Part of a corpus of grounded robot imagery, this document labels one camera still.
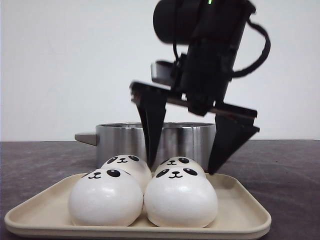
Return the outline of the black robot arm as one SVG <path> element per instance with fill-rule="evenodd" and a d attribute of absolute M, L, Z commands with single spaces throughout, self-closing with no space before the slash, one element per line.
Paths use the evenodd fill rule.
<path fill-rule="evenodd" d="M 216 134 L 208 160 L 214 174 L 227 159 L 259 131 L 257 112 L 224 102 L 236 54 L 246 24 L 255 7 L 247 0 L 162 0 L 154 10 L 157 36 L 174 46 L 187 44 L 188 51 L 167 64 L 170 89 L 134 81 L 130 85 L 144 133 L 147 165 L 156 160 L 166 104 L 186 106 L 204 116 L 215 113 Z"/>

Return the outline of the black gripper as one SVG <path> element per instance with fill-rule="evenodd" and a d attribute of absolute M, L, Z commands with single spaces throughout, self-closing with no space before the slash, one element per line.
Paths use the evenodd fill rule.
<path fill-rule="evenodd" d="M 142 123 L 147 165 L 155 163 L 162 134 L 166 103 L 188 108 L 199 116 L 215 113 L 216 134 L 208 161 L 208 173 L 214 174 L 243 144 L 260 129 L 254 126 L 257 111 L 224 102 L 229 82 L 241 78 L 253 66 L 234 71 L 238 45 L 191 45 L 176 63 L 183 73 L 176 87 L 169 90 L 134 81 L 130 85 L 132 100 Z"/>

